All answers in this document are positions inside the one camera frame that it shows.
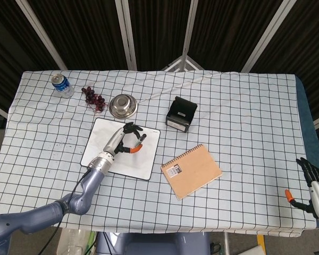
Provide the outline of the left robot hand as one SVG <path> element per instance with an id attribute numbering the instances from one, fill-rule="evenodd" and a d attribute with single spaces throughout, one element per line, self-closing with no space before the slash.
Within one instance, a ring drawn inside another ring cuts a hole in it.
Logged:
<path id="1" fill-rule="evenodd" d="M 145 133 L 140 135 L 140 131 L 143 131 L 143 128 L 135 125 L 133 122 L 125 124 L 112 135 L 108 143 L 105 145 L 103 152 L 107 152 L 112 156 L 115 156 L 118 153 L 137 153 L 142 148 L 142 143 L 147 136 Z M 133 148 L 124 146 L 123 139 L 126 134 L 134 134 L 136 136 L 137 142 Z"/>

